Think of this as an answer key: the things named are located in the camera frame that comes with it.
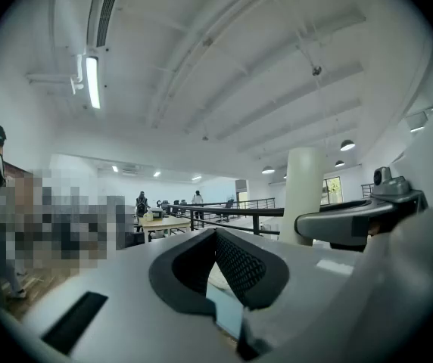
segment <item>window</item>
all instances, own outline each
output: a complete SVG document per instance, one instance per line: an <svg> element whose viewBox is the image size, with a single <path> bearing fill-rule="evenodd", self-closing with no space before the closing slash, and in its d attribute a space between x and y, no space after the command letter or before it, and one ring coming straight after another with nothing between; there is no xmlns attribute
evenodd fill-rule
<svg viewBox="0 0 433 363"><path fill-rule="evenodd" d="M327 178L322 181L321 206L323 204L342 203L343 193L341 192L341 179Z"/></svg>

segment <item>pixelated area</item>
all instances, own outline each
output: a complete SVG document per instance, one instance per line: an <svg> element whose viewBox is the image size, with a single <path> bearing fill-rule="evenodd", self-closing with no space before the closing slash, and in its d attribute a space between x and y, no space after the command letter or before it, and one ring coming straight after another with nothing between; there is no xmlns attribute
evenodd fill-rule
<svg viewBox="0 0 433 363"><path fill-rule="evenodd" d="M98 197L90 204L80 178L42 174L10 179L0 188L6 259L25 269L94 268L127 247L134 206L126 206L124 197Z"/></svg>

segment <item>wooden floor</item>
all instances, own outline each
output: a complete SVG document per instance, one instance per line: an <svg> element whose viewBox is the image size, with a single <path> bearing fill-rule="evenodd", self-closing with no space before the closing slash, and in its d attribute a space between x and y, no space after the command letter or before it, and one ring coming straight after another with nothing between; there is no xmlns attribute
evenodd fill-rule
<svg viewBox="0 0 433 363"><path fill-rule="evenodd" d="M68 278L78 274L76 269L34 269L26 271L26 275L19 276L21 286L26 291L26 299L11 299L8 297L10 285L3 283L6 309L17 319L25 315L26 311L40 300L50 290L64 283Z"/></svg>

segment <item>desk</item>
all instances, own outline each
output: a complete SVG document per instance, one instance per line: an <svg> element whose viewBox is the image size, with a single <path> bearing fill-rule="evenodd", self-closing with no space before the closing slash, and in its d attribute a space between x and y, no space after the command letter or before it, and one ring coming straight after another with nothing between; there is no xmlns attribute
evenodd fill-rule
<svg viewBox="0 0 433 363"><path fill-rule="evenodd" d="M139 218L139 224L144 230L145 243L149 242L147 233L156 230L168 230L168 235L171 235L171 229L173 228L186 228L186 231L190 231L191 221L187 218L176 218L175 216L168 216L167 218L155 219L150 222L144 218Z"/></svg>

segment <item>white column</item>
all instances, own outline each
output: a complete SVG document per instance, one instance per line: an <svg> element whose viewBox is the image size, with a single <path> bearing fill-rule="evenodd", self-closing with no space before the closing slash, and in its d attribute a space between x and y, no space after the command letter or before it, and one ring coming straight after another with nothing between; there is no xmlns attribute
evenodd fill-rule
<svg viewBox="0 0 433 363"><path fill-rule="evenodd" d="M302 214L319 212L324 177L324 153L318 148L295 148L289 152L285 211L279 240L312 246L313 240L295 232L294 221Z"/></svg>

